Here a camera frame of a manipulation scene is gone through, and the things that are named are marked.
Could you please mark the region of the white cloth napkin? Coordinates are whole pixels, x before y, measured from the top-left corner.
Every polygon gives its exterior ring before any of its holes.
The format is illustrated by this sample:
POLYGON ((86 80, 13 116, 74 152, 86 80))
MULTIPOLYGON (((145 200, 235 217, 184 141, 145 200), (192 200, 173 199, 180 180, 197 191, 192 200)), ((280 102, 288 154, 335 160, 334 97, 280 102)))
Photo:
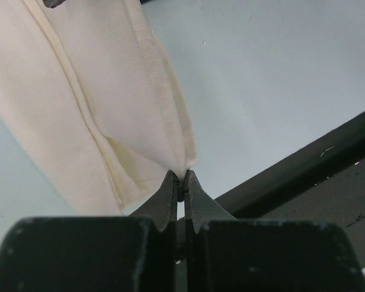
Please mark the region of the white cloth napkin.
POLYGON ((139 1, 0 1, 0 118, 83 215, 122 215, 197 160, 139 1))

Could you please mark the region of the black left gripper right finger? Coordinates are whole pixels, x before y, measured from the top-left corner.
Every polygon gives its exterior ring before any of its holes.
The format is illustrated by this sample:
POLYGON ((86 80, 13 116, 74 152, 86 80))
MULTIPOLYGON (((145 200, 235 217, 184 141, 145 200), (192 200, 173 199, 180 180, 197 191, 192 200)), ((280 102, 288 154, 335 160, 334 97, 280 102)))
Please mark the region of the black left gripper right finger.
POLYGON ((236 219, 191 170, 184 206, 189 291, 365 291, 349 239, 334 224, 236 219))

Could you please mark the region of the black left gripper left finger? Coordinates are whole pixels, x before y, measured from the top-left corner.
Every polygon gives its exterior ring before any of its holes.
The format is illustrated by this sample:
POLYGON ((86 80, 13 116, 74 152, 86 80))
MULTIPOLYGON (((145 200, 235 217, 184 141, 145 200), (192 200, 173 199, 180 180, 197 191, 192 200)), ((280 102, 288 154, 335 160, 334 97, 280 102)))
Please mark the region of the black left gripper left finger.
POLYGON ((174 291, 178 178, 127 217, 29 217, 0 245, 0 291, 174 291))

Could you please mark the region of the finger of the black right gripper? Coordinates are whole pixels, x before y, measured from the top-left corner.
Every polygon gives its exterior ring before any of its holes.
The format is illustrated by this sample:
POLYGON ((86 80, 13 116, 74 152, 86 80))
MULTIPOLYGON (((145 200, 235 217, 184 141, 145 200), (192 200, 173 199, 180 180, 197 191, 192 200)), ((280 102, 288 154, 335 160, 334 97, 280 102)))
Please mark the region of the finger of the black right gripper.
POLYGON ((45 7, 49 9, 54 9, 59 5, 62 5, 66 0, 43 0, 43 4, 45 7))

